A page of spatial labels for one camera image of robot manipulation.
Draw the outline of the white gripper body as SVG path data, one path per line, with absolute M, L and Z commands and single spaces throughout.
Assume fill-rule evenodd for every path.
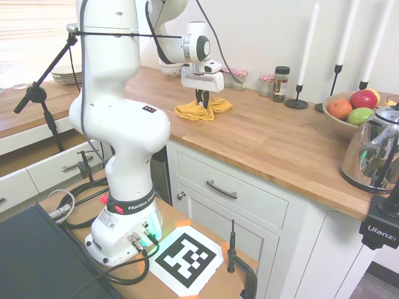
M 224 77 L 221 72 L 196 75 L 190 69 L 182 69 L 181 84 L 187 88 L 209 92 L 221 92 L 224 89 Z

